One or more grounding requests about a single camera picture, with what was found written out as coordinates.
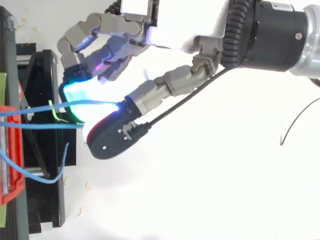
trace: black cylindrical motor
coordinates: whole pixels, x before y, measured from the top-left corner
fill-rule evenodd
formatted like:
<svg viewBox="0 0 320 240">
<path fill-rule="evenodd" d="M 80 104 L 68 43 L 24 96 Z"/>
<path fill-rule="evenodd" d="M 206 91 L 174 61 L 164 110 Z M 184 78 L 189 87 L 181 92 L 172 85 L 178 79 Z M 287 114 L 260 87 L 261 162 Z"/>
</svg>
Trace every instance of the black cylindrical motor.
<svg viewBox="0 0 320 240">
<path fill-rule="evenodd" d="M 222 64 L 285 72 L 299 61 L 308 34 L 304 12 L 260 0 L 236 0 L 224 38 Z"/>
</svg>

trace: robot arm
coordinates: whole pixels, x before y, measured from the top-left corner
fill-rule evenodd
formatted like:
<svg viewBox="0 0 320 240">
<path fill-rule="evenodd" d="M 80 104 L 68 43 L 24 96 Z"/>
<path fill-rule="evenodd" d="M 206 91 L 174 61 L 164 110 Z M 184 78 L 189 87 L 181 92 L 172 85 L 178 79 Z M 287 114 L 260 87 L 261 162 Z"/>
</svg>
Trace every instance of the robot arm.
<svg viewBox="0 0 320 240">
<path fill-rule="evenodd" d="M 132 57 L 143 53 L 149 45 L 170 47 L 166 37 L 159 40 L 159 36 L 173 34 L 164 31 L 162 13 L 166 3 L 172 0 L 139 1 L 146 6 L 142 15 L 136 14 L 139 11 L 128 13 L 126 6 L 134 1 L 122 0 L 123 15 L 93 13 L 86 22 L 79 22 L 66 32 L 58 42 L 64 82 L 80 82 L 94 76 L 101 82 L 114 81 Z M 191 32 L 179 33 L 185 37 L 183 51 L 200 49 L 193 57 L 192 66 L 181 66 L 144 82 L 118 104 L 117 111 L 87 131 L 85 138 L 94 157 L 112 158 L 131 147 L 151 128 L 149 123 L 135 124 L 137 118 L 160 106 L 165 98 L 192 95 L 216 75 L 219 64 L 227 70 L 238 67 L 290 70 L 297 76 L 320 77 L 320 6 L 310 5 L 304 12 L 298 12 L 289 4 L 260 0 L 201 1 L 220 6 L 217 15 L 205 24 L 209 32 L 197 32 L 198 29 L 190 26 Z M 173 2 L 183 3 L 188 11 L 187 1 Z M 200 16 L 192 20 L 196 27 L 203 24 Z M 183 21 L 181 29 L 188 19 Z M 97 34 L 112 37 L 104 47 L 84 57 L 80 51 Z"/>
</svg>

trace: screw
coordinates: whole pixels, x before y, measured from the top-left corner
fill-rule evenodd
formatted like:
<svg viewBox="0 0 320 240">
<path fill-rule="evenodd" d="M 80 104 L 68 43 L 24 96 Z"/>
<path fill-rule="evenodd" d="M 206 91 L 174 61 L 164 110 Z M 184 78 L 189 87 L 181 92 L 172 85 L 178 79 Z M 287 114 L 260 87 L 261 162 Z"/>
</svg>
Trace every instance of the screw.
<svg viewBox="0 0 320 240">
<path fill-rule="evenodd" d="M 301 40 L 302 39 L 302 34 L 300 32 L 298 32 L 296 35 L 295 35 L 295 39 L 297 40 Z"/>
<path fill-rule="evenodd" d="M 32 117 L 34 116 L 35 114 L 34 113 L 28 113 L 26 115 L 26 119 L 28 119 L 28 121 L 31 121 L 32 120 Z"/>
<path fill-rule="evenodd" d="M 10 31 L 16 31 L 16 26 L 18 25 L 18 21 L 16 19 L 15 16 L 9 16 L 6 19 L 6 27 L 10 30 Z"/>
</svg>

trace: black cable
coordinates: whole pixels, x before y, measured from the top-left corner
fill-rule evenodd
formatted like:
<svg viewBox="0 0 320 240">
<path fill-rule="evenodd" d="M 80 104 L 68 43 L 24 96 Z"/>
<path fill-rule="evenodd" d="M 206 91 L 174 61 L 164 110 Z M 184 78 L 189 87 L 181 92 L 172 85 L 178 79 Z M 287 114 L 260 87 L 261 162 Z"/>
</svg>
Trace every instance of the black cable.
<svg viewBox="0 0 320 240">
<path fill-rule="evenodd" d="M 306 106 L 305 109 L 303 109 L 302 112 L 300 112 L 300 114 L 295 118 L 295 120 L 292 122 L 291 126 L 289 127 L 288 131 L 286 132 L 286 134 L 285 134 L 285 136 L 284 136 L 284 139 L 283 139 L 283 140 L 282 140 L 282 139 L 280 140 L 280 145 L 281 145 L 281 146 L 285 143 L 286 138 L 287 138 L 287 136 L 288 136 L 291 128 L 292 128 L 293 125 L 296 123 L 296 121 L 297 121 L 298 118 L 301 116 L 301 114 L 303 114 L 305 110 L 307 110 L 312 104 L 314 104 L 315 102 L 317 102 L 317 101 L 319 101 L 319 100 L 320 100 L 320 98 L 318 98 L 318 99 L 314 100 L 313 102 L 311 102 L 311 103 L 310 103 L 308 106 Z"/>
<path fill-rule="evenodd" d="M 316 85 L 317 87 L 320 88 L 320 80 L 319 79 L 315 79 L 315 78 L 309 78 L 309 79 L 314 85 Z"/>
<path fill-rule="evenodd" d="M 183 104 L 185 104 L 186 102 L 188 102 L 190 99 L 192 99 L 195 95 L 197 95 L 198 93 L 200 93 L 203 89 L 205 89 L 209 84 L 211 84 L 214 80 L 218 79 L 219 77 L 221 77 L 222 75 L 224 75 L 225 73 L 227 73 L 228 71 L 230 71 L 231 69 L 223 69 L 222 71 L 220 71 L 219 73 L 217 73 L 216 75 L 214 75 L 213 77 L 211 77 L 208 81 L 206 81 L 204 84 L 202 84 L 200 87 L 197 88 L 197 90 L 195 90 L 194 92 L 190 93 L 188 96 L 186 96 L 183 100 L 181 100 L 180 102 L 178 102 L 176 105 L 174 105 L 173 107 L 171 107 L 170 109 L 168 109 L 167 111 L 165 111 L 164 113 L 162 113 L 161 115 L 159 115 L 158 117 L 156 117 L 155 119 L 153 119 L 151 122 L 149 122 L 149 126 L 153 126 L 154 124 L 156 124 L 157 122 L 159 122 L 160 120 L 164 119 L 166 116 L 168 116 L 169 114 L 171 114 L 173 111 L 177 110 L 178 108 L 180 108 Z"/>
<path fill-rule="evenodd" d="M 115 1 L 108 9 L 104 11 L 105 14 L 121 15 L 121 0 Z"/>
</svg>

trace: green tape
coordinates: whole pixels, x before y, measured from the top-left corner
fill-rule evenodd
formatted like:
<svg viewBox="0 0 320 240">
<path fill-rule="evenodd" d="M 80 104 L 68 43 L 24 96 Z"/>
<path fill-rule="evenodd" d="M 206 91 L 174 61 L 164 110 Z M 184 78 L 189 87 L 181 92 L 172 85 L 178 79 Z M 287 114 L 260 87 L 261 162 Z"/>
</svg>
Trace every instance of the green tape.
<svg viewBox="0 0 320 240">
<path fill-rule="evenodd" d="M 0 228 L 6 227 L 7 205 L 0 206 Z"/>
<path fill-rule="evenodd" d="M 0 104 L 5 105 L 7 74 L 0 73 Z"/>
<path fill-rule="evenodd" d="M 7 74 L 0 73 L 0 105 L 5 105 Z M 7 205 L 0 206 L 0 228 L 6 227 Z"/>
</svg>

